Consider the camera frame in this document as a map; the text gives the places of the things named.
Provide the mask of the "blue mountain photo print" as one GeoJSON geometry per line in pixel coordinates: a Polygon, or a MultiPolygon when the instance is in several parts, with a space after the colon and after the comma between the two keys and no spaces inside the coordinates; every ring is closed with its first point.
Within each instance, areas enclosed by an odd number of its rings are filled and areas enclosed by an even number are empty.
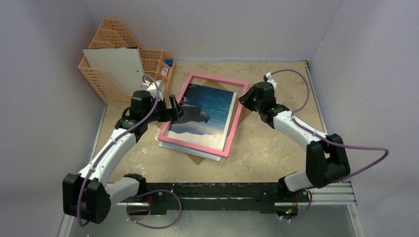
{"type": "Polygon", "coordinates": [[[188,84],[179,103],[185,115],[169,125],[165,136],[222,151],[236,96],[233,91],[188,84]]]}

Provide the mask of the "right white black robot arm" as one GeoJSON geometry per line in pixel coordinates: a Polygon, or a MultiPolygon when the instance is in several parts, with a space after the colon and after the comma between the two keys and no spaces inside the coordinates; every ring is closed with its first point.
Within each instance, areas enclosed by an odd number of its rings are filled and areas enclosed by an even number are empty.
{"type": "Polygon", "coordinates": [[[290,137],[306,152],[305,169],[279,179],[277,194],[280,199],[289,201],[297,191],[322,188],[350,174],[342,138],[337,134],[313,135],[303,130],[304,123],[293,119],[289,108],[276,102],[272,84],[254,84],[239,102],[250,111],[258,112],[264,123],[290,137]]]}

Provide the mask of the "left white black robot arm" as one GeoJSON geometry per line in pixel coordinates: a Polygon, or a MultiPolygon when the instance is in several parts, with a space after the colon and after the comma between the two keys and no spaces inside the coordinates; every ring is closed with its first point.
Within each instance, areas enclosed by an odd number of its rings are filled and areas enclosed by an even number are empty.
{"type": "Polygon", "coordinates": [[[140,140],[151,122],[178,121],[185,115],[184,109],[173,95],[170,107],[160,95],[146,90],[136,91],[131,103],[105,146],[77,174],[67,174],[62,181],[63,212],[76,217],[80,226],[100,224],[110,209],[128,198],[141,202],[152,194],[147,190],[146,178],[129,173],[115,183],[108,180],[122,158],[140,140]]]}

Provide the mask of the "red white small box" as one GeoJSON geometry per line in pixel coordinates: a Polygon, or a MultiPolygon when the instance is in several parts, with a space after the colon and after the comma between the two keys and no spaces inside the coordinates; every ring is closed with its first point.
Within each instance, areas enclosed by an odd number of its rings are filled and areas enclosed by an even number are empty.
{"type": "Polygon", "coordinates": [[[160,74],[168,78],[170,69],[168,67],[161,67],[160,74]]]}

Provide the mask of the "blue item in organizer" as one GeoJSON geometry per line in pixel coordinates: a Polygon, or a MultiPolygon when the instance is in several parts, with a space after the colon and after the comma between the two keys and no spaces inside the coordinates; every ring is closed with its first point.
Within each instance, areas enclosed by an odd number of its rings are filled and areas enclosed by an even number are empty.
{"type": "Polygon", "coordinates": [[[169,66],[172,67],[173,66],[173,59],[166,59],[165,63],[169,66]]]}

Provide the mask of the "grey board in organizer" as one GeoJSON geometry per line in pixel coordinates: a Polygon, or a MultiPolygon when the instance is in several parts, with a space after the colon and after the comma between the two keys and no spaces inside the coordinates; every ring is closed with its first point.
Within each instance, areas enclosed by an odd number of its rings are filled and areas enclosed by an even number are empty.
{"type": "Polygon", "coordinates": [[[92,68],[98,69],[125,94],[146,90],[144,70],[137,47],[86,48],[83,53],[92,68]]]}

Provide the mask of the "orange plastic desk organizer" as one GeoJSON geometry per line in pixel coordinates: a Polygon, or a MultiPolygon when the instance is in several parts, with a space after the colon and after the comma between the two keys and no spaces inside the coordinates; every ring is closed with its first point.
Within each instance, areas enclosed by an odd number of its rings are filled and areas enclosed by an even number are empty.
{"type": "MultiPolygon", "coordinates": [[[[166,50],[145,48],[121,19],[103,19],[88,48],[119,47],[137,47],[145,74],[156,80],[162,80],[165,83],[163,95],[168,94],[175,57],[166,50]],[[166,59],[173,59],[172,67],[165,63],[166,59]],[[161,67],[170,69],[168,78],[160,74],[161,67]]],[[[130,102],[131,96],[125,94],[98,69],[92,68],[85,56],[82,58],[78,69],[106,104],[130,102]]]]}

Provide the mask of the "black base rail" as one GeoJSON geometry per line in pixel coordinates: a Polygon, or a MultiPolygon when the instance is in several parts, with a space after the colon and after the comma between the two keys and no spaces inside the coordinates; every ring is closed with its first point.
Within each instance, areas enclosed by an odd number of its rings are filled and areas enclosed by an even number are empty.
{"type": "Polygon", "coordinates": [[[148,183],[141,201],[152,215],[168,210],[258,211],[285,214],[287,208],[309,201],[306,191],[285,194],[278,183],[148,183]]]}

